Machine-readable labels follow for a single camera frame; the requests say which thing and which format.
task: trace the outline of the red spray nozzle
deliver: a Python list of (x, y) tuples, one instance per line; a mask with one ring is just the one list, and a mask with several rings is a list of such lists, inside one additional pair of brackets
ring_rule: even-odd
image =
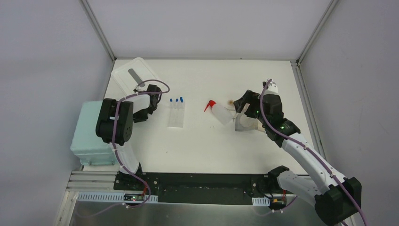
[(215, 101), (213, 101), (213, 100), (210, 100), (209, 102), (208, 102), (208, 105), (207, 105), (207, 107), (205, 108), (205, 110), (204, 110), (204, 112), (207, 110), (207, 108), (209, 107), (209, 106), (211, 106), (211, 108), (213, 107), (213, 105), (215, 105), (216, 104), (216, 102)]

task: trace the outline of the translucent container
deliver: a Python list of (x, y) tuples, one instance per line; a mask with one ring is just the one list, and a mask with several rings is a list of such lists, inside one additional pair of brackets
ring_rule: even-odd
[(227, 110), (222, 105), (218, 105), (215, 101), (210, 100), (208, 102), (207, 107), (205, 108), (204, 112), (207, 110), (208, 107), (211, 107), (213, 115), (223, 124), (226, 125), (233, 119), (233, 115), (229, 110)]

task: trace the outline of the purple cable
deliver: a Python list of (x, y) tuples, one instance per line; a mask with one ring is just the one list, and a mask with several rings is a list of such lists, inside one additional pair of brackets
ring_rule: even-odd
[(131, 95), (129, 95), (129, 96), (126, 96), (126, 97), (120, 99), (120, 100), (118, 101), (118, 103), (116, 104), (115, 120), (114, 120), (114, 123), (113, 123), (112, 146), (113, 146), (113, 148), (115, 149), (115, 157), (116, 157), (116, 159), (117, 159), (119, 165), (121, 165), (122, 168), (123, 168), (126, 172), (128, 172), (130, 175), (132, 175), (134, 178), (136, 178), (137, 180), (141, 181), (141, 182), (147, 187), (147, 190), (148, 190), (148, 196), (147, 196), (147, 198), (146, 198), (142, 203), (140, 203), (140, 204), (138, 204), (138, 205), (136, 205), (136, 206), (130, 207), (130, 208), (137, 208), (137, 207), (143, 206), (144, 203), (146, 203), (146, 202), (150, 199), (150, 197), (151, 197), (151, 189), (150, 189), (150, 186), (148, 186), (148, 184), (147, 184), (143, 179), (141, 179), (140, 177), (136, 176), (133, 172), (129, 171), (125, 166), (123, 166), (122, 161), (120, 160), (119, 155), (118, 155), (118, 150), (117, 150), (116, 145), (115, 145), (116, 125), (117, 125), (117, 121), (118, 121), (119, 107), (120, 107), (120, 104), (122, 103), (122, 101), (124, 101), (124, 100), (126, 100), (126, 99), (129, 99), (129, 98), (132, 98), (132, 97), (139, 96), (139, 95), (146, 95), (146, 94), (163, 94), (163, 93), (168, 93), (168, 92), (170, 91), (170, 87), (169, 87), (166, 83), (164, 83), (164, 82), (162, 82), (162, 81), (160, 81), (160, 80), (157, 80), (157, 79), (149, 79), (149, 80), (142, 81), (142, 82), (140, 82), (137, 86), (140, 86), (141, 84), (146, 83), (146, 82), (149, 82), (149, 81), (156, 81), (156, 82), (162, 83), (162, 84), (164, 84), (164, 85), (167, 87), (168, 90), (167, 90), (167, 91), (164, 91), (164, 92), (161, 91), (161, 92), (141, 92), (141, 93), (134, 93), (134, 94), (131, 94)]
[(78, 206), (79, 206), (79, 203), (78, 203), (78, 204), (76, 204), (76, 207), (75, 207), (75, 209), (76, 209), (75, 210), (75, 215), (80, 217), (80, 218), (91, 218), (91, 217), (97, 216), (98, 214), (104, 213), (105, 211), (107, 211), (107, 210), (109, 210), (109, 209), (111, 209), (111, 208), (113, 208), (115, 206), (118, 206), (118, 205), (121, 206), (122, 203), (115, 203), (115, 204), (113, 204), (113, 205), (111, 205), (111, 206), (109, 206), (109, 207), (107, 207), (107, 208), (105, 208), (105, 209), (103, 209), (101, 211), (98, 211), (97, 213), (94, 213), (94, 214), (91, 214), (91, 215), (87, 215), (87, 216), (82, 216), (82, 215), (80, 215), (78, 213)]
[(297, 143), (298, 145), (300, 145), (301, 147), (303, 147), (304, 149), (306, 149), (311, 155), (313, 155), (313, 157), (315, 157), (320, 164), (327, 170), (327, 172), (332, 175), (333, 179), (336, 181), (336, 183), (341, 187), (341, 189), (343, 190), (343, 192), (345, 192), (345, 194), (348, 196), (348, 198), (351, 200), (351, 202), (353, 203), (353, 205), (355, 206), (356, 210), (359, 212), (360, 216), (362, 217), (363, 223), (365, 226), (368, 226), (368, 222), (366, 220), (366, 216), (363, 212), (363, 210), (360, 208), (360, 206), (357, 204), (357, 202), (353, 199), (353, 197), (351, 196), (351, 194), (349, 194), (348, 190), (346, 190), (346, 188), (342, 185), (342, 183), (339, 181), (339, 179), (333, 174), (333, 172), (330, 170), (330, 168), (316, 155), (316, 153), (314, 153), (310, 148), (306, 147), (304, 144), (302, 144), (300, 141), (295, 140), (291, 137), (286, 136), (285, 134), (280, 133), (278, 130), (276, 130), (273, 126), (271, 126), (271, 124), (269, 123), (269, 121), (267, 121), (266, 115), (264, 114), (264, 110), (263, 110), (263, 95), (265, 93), (265, 91), (267, 90), (267, 87), (269, 86), (271, 82), (271, 79), (269, 79), (266, 82), (266, 85), (264, 86), (261, 96), (259, 98), (259, 105), (261, 108), (261, 114), (263, 117), (263, 120), (266, 122), (267, 126), (270, 127), (275, 133), (277, 133), (278, 135), (284, 137), (285, 139), (291, 140), (295, 143)]

